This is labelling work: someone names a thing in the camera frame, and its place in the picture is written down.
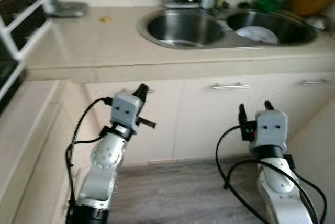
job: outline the cabinet handle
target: cabinet handle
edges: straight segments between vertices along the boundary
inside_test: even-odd
[[[131,89],[127,89],[126,90],[126,93],[129,93],[129,94],[133,94],[135,91],[131,90]],[[148,93],[155,93],[155,90],[154,89],[150,89],[148,90]]]
[[[334,84],[334,81],[321,79],[319,81],[306,81],[302,80],[301,85],[318,85],[318,84]]]
[[[214,84],[212,87],[212,89],[249,89],[250,86],[249,85],[245,85],[245,84],[241,84],[241,83],[236,83],[235,85],[225,85],[225,86],[221,86],[219,84]]]

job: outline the stainless steel sink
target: stainless steel sink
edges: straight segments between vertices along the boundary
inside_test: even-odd
[[[215,17],[181,9],[150,14],[141,21],[139,30],[156,44],[179,49],[205,47],[225,36]]]
[[[176,49],[273,46],[235,33],[246,26],[269,29],[277,36],[280,46],[303,45],[317,36],[301,19],[282,13],[230,10],[214,16],[199,9],[168,9],[150,13],[139,22],[139,33],[155,44]]]
[[[302,20],[281,13],[257,11],[239,12],[227,17],[226,22],[233,30],[246,26],[260,26],[270,30],[280,45],[305,44],[315,39],[315,32]]]

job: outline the drawer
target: drawer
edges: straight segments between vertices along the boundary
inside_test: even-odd
[[[41,5],[13,29],[11,34],[18,50],[21,50],[24,47],[34,32],[40,28],[46,20],[47,17]]]
[[[1,0],[0,14],[5,25],[9,25],[27,7],[37,0]]]
[[[13,224],[49,224],[66,176],[65,150],[74,123],[64,107],[50,131],[21,199]]]
[[[12,60],[12,56],[10,55],[10,53],[9,53],[6,45],[2,41],[2,39],[0,39],[0,61],[4,62],[4,61],[11,61],[11,60]]]

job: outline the kitchen countertop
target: kitchen countertop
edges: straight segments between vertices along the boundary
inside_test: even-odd
[[[83,18],[54,19],[27,57],[31,80],[109,82],[205,76],[335,71],[335,40],[322,33],[299,47],[178,50],[146,41],[142,16],[158,7],[90,8]],[[111,17],[110,23],[99,21]]]

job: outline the gray floor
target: gray floor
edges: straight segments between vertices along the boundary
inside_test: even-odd
[[[236,160],[225,160],[225,169]],[[232,183],[263,215],[255,165],[236,170]],[[108,223],[247,223],[261,221],[222,188],[215,161],[123,169]]]

